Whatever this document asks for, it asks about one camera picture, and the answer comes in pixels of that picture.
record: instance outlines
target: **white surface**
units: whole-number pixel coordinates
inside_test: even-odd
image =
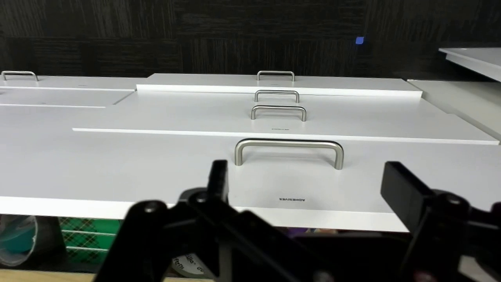
[[[122,218],[136,201],[174,204],[183,190],[207,183],[213,160],[233,160],[241,140],[71,132],[96,111],[102,110],[0,110],[0,213]],[[246,149],[243,166],[230,161],[232,204],[276,226],[404,230],[379,196],[387,160],[481,207],[501,199],[498,146],[341,144],[343,171],[332,168],[329,150]]]
[[[498,49],[440,49],[448,60],[478,74],[501,82],[501,47]]]
[[[22,88],[22,89],[99,89],[99,91],[133,91],[144,78],[122,78],[122,77],[45,77],[39,75],[36,82],[30,75],[8,75],[6,80],[0,77],[2,88]]]
[[[118,103],[133,91],[20,89],[0,88],[0,107],[94,107]]]
[[[80,89],[75,82],[45,85],[44,91]],[[481,207],[501,199],[500,147],[476,146],[498,141],[415,99],[412,93],[421,91],[407,88],[401,97],[374,91],[368,91],[371,97],[307,94],[305,124],[291,114],[260,114],[252,122],[249,86],[240,94],[139,91],[102,110],[69,108],[66,96],[55,96],[63,99],[60,108],[33,107],[30,99],[31,107],[0,107],[0,213],[124,218],[136,201],[174,204],[183,190],[207,183],[213,160],[233,160],[235,144],[249,136],[335,140],[346,150],[343,171],[332,168],[332,152],[324,150],[251,147],[243,166],[230,163],[232,204],[276,226],[404,230],[379,196],[387,160],[401,160],[431,187],[464,194]],[[85,99],[92,91],[99,89],[85,89]],[[99,105],[111,100],[91,99]]]
[[[302,96],[390,96],[420,99],[421,91],[398,78],[290,77],[155,74],[138,85],[138,91],[188,91],[249,94],[257,89],[296,89]]]
[[[409,80],[424,99],[501,140],[501,83]]]
[[[210,136],[287,136],[402,143],[498,144],[500,141],[445,114],[426,100],[398,97],[307,96],[298,113],[262,113],[249,118],[254,96],[133,94],[119,107],[75,124],[75,132],[205,133]],[[263,97],[260,103],[293,103],[291,96]]]

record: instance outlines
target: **drawer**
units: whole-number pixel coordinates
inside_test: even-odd
[[[420,99],[421,91],[399,78],[307,77],[307,75],[221,75],[221,74],[154,74],[138,83],[138,91],[247,93],[257,89],[296,89],[301,94],[387,96]]]
[[[479,207],[501,199],[496,146],[337,141],[316,147],[254,147],[235,165],[240,136],[72,133],[50,152],[5,147],[0,213],[122,219],[133,202],[175,204],[204,187],[213,160],[229,160],[230,204],[276,226],[374,229],[402,226],[379,196],[385,161],[402,161],[432,188],[457,193]]]
[[[257,105],[304,107],[254,111]],[[327,138],[402,143],[500,144],[457,116],[426,100],[395,97],[254,94],[133,94],[118,107],[74,124],[75,132],[121,132],[150,135]]]
[[[108,89],[22,89],[0,88],[0,107],[69,107],[105,108],[118,103],[133,91]]]
[[[0,77],[0,89],[99,89],[99,91],[133,91],[144,78],[139,77],[56,77],[24,72],[24,75]]]

